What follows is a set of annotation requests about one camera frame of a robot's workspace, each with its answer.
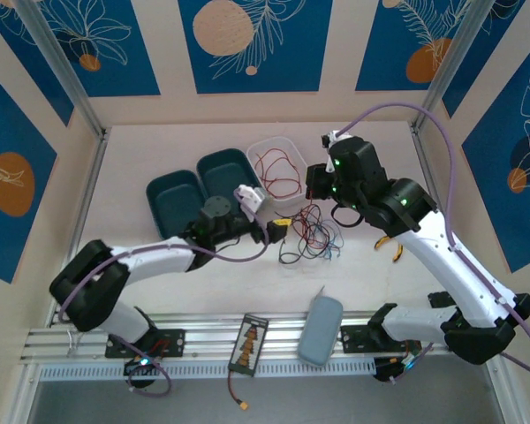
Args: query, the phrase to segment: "dark green tray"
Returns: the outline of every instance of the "dark green tray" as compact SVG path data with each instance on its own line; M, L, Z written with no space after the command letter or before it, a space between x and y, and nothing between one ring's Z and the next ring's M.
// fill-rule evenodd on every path
M146 194L163 239L178 235L196 219L207 198L198 177L189 170L177 170L154 179Z
M246 155L236 148L226 148L204 156L198 161L196 170L209 197L223 196L232 205L238 205L233 191L240 184L260 186Z

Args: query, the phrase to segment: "orange circle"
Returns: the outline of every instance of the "orange circle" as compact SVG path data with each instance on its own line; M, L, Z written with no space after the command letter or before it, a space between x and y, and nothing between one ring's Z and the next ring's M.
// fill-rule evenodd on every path
M100 60L98 57L85 53L79 58L80 66L85 68L87 71L96 72L100 70Z
M432 81L450 44L451 39L441 38L416 50L408 59L406 77L418 84Z
M32 166L22 155L0 155L0 210L6 215L20 217L34 201L35 179Z
M507 182L514 193L522 193L526 188L526 173L520 168L515 168L509 172Z

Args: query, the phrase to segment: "gray floor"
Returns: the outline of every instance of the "gray floor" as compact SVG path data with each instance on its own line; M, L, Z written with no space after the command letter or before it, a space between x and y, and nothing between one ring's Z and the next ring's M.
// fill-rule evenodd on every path
M32 424L489 424L503 422L485 370L456 358L424 359L396 386L370 376L175 381L170 397L145 399L124 382L42 383Z

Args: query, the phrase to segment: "yellow connector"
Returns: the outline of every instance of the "yellow connector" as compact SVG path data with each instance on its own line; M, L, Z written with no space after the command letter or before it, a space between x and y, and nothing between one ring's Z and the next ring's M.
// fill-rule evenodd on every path
M388 236L384 236L384 237L379 238L377 240L377 242L375 243L375 250L379 250L379 247L381 247L385 243L388 243L390 240L391 240L391 238L388 237ZM393 256L392 261L393 262L398 261L402 255L403 255L403 245L398 243L397 252Z
M273 220L273 223L276 223L277 225L285 225L288 227L292 224L292 220L291 218L279 218Z

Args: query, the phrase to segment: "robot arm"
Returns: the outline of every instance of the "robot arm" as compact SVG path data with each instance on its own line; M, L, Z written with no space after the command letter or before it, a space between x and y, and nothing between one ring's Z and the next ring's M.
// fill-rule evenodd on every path
M242 185L238 193L243 208L237 214L225 198L210 198L196 221L178 237L163 242L136 247L108 247L101 240L87 243L53 281L51 295L61 305L68 303L65 312L79 331L100 328L148 351L157 343L158 329L140 309L118 300L126 286L152 276L198 269L216 256L218 245L245 234L255 243L266 239L276 243L286 235L286 224L270 221L262 228L254 220L264 201L259 191ZM93 278L79 289L90 273Z
M307 198L331 198L339 207L357 210L367 223L411 251L455 302L436 309L386 304L368 324L370 337L381 348L390 340L448 345L473 364L502 352L514 338L517 323L451 248L444 217L424 189L410 179L388 179L373 145L359 137L347 133L336 137L336 132L331 132L322 138L322 144L329 158L327 163L308 168ZM454 239L455 249L526 319L530 296L515 295L504 287Z

